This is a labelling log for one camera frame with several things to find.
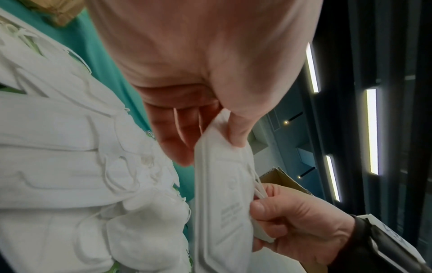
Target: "human hand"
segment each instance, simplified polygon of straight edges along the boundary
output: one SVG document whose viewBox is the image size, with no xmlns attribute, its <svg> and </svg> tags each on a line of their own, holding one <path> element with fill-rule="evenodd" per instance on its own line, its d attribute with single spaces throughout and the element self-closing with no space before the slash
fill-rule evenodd
<svg viewBox="0 0 432 273">
<path fill-rule="evenodd" d="M 246 144 L 300 72 L 322 0 L 86 4 L 108 52 L 141 94 L 163 151 L 187 166 L 222 107 L 231 111 L 228 139 Z"/>
<path fill-rule="evenodd" d="M 267 247 L 304 263 L 333 262 L 354 231 L 354 218 L 295 189 L 263 186 L 269 198 L 253 201 L 250 214 L 275 242 L 254 238 L 253 251 Z"/>
</svg>

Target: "teal surface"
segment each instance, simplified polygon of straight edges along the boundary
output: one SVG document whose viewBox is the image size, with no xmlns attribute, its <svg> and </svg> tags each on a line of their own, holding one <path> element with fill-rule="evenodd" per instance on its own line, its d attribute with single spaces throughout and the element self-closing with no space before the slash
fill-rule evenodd
<svg viewBox="0 0 432 273">
<path fill-rule="evenodd" d="M 111 89 L 130 109 L 130 115 L 143 130 L 150 130 L 140 95 L 124 79 L 114 61 L 105 51 L 87 11 L 83 11 L 66 27 L 55 28 L 40 13 L 28 10 L 17 0 L 1 0 L 0 8 L 32 25 L 80 55 L 92 70 L 92 75 Z M 180 194 L 187 201 L 194 197 L 194 168 L 174 164 L 180 178 Z"/>
</svg>

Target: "fluorescent light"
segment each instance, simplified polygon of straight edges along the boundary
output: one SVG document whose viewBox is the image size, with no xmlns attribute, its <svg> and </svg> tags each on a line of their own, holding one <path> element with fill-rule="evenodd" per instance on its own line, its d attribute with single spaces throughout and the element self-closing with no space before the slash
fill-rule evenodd
<svg viewBox="0 0 432 273">
<path fill-rule="evenodd" d="M 307 43 L 306 46 L 306 59 L 307 59 L 307 66 L 309 67 L 310 80 L 312 81 L 312 89 L 314 93 L 318 93 L 319 92 L 318 81 L 316 80 L 314 59 L 312 58 L 312 50 L 311 50 L 311 45 L 309 43 Z"/>
<path fill-rule="evenodd" d="M 328 167 L 328 171 L 330 173 L 330 179 L 332 181 L 334 198 L 336 199 L 336 201 L 340 202 L 341 196 L 339 195 L 338 185 L 336 184 L 336 176 L 334 175 L 332 158 L 331 158 L 331 156 L 325 156 L 325 158 L 327 159 L 327 167 Z"/>
<path fill-rule="evenodd" d="M 378 175 L 377 90 L 367 89 L 370 172 Z"/>
</svg>

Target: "brown cardboard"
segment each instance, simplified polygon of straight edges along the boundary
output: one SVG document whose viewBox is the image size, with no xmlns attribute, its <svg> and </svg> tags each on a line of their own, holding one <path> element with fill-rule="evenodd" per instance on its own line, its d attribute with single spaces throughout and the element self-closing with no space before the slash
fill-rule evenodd
<svg viewBox="0 0 432 273">
<path fill-rule="evenodd" d="M 20 0 L 29 9 L 51 15 L 56 26 L 66 26 L 84 9 L 84 0 Z"/>
<path fill-rule="evenodd" d="M 312 195 L 308 190 L 300 186 L 296 181 L 289 177 L 280 167 L 273 168 L 260 177 L 262 183 L 272 183 L 288 188 L 296 189 L 300 192 Z M 321 264 L 301 263 L 307 273 L 327 273 L 327 267 Z"/>
</svg>

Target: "stack of masks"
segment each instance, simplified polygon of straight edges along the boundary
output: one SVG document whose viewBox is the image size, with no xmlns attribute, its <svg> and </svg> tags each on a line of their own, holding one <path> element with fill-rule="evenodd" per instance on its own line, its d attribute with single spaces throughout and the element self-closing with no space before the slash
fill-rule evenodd
<svg viewBox="0 0 432 273">
<path fill-rule="evenodd" d="M 21 273 L 190 272 L 172 161 L 70 49 L 0 20 L 0 250 Z"/>
</svg>

